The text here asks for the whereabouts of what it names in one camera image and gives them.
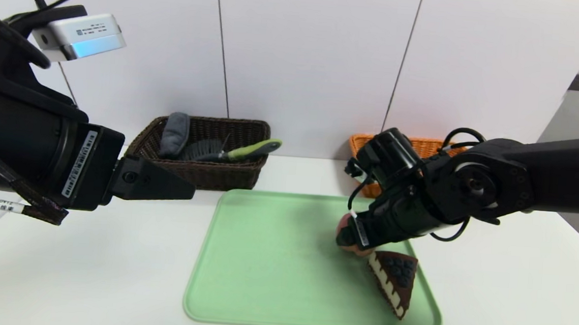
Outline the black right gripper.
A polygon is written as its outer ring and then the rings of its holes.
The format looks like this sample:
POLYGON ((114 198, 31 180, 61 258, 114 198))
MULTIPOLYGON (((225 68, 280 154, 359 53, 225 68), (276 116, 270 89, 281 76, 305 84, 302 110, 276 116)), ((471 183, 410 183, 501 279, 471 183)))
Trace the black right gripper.
POLYGON ((357 191, 350 195, 348 225, 337 226, 338 247, 374 249, 430 233, 432 202, 417 189, 381 189, 368 205, 356 211, 357 191))

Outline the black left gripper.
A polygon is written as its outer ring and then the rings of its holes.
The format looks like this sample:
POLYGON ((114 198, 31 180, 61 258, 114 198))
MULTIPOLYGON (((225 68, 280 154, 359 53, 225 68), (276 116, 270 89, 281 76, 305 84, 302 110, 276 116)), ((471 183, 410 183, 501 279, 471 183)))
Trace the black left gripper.
POLYGON ((84 211, 107 205, 111 196, 192 199, 196 187, 170 170, 143 157, 118 161, 124 141, 123 134, 90 124, 68 96, 0 78, 0 190, 20 179, 62 208, 84 211))

